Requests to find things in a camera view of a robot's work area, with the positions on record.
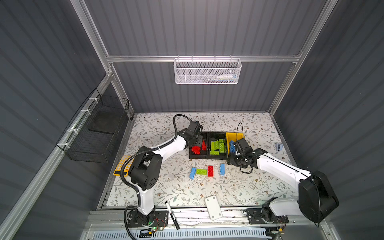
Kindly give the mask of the blue lego brick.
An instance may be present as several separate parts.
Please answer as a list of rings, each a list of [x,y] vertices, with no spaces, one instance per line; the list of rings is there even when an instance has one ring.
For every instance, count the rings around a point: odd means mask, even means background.
[[[236,152],[236,147],[235,147],[235,142],[234,141],[230,141],[229,148],[230,148],[230,153],[235,153]]]

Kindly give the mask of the red lego row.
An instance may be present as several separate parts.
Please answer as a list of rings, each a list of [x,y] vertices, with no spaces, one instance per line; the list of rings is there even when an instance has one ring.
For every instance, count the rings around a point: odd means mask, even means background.
[[[193,146],[193,147],[191,148],[191,152],[192,152],[194,155],[200,155],[200,154],[201,154],[201,147]]]
[[[208,166],[208,177],[213,178],[214,177],[214,167],[213,166]]]

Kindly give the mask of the red lego brick small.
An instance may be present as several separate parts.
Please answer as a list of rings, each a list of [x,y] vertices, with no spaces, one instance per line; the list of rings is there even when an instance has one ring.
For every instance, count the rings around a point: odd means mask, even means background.
[[[207,146],[206,146],[206,142],[203,140],[202,142],[202,150],[203,151],[206,151],[207,150]]]

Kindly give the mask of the blue lego row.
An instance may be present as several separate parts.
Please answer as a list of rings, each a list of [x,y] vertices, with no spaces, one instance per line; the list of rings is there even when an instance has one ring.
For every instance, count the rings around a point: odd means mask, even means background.
[[[191,180],[193,180],[195,178],[195,175],[197,174],[197,169],[196,168],[192,168],[191,172],[190,172],[190,176],[189,178]]]
[[[225,175],[225,172],[226,172],[225,166],[226,166],[225,164],[220,165],[220,175],[221,176]]]

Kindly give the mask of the green lego row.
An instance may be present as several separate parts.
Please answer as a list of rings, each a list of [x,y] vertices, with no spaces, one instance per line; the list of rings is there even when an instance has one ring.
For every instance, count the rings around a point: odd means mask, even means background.
[[[213,142],[213,150],[219,150],[220,149],[220,143],[219,140]]]
[[[225,143],[219,143],[219,153],[226,153]]]
[[[196,169],[196,174],[197,175],[207,176],[208,175],[208,170],[207,169]]]
[[[210,151],[210,155],[218,156],[219,154],[220,154],[220,152],[218,152],[218,151]]]

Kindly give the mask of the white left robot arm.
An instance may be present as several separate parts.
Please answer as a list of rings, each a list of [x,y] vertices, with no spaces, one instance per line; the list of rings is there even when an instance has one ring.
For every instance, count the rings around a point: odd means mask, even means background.
[[[132,240],[135,237],[128,226],[128,214],[136,211],[141,225],[152,224],[156,212],[153,187],[159,179],[162,163],[174,154],[195,145],[203,130],[199,121],[193,121],[183,114],[174,115],[173,126],[175,135],[171,139],[152,148],[139,148],[121,167],[121,181],[132,188],[138,197],[138,204],[127,206],[123,213],[125,229]]]

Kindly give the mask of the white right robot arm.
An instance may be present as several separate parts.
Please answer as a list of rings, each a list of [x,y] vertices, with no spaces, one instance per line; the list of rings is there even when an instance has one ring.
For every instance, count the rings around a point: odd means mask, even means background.
[[[293,187],[298,196],[267,200],[258,213],[267,224],[276,223],[284,216],[304,216],[315,224],[320,224],[340,202],[327,176],[320,172],[310,172],[287,164],[263,149],[252,149],[242,138],[229,144],[229,165],[247,167],[270,173]]]

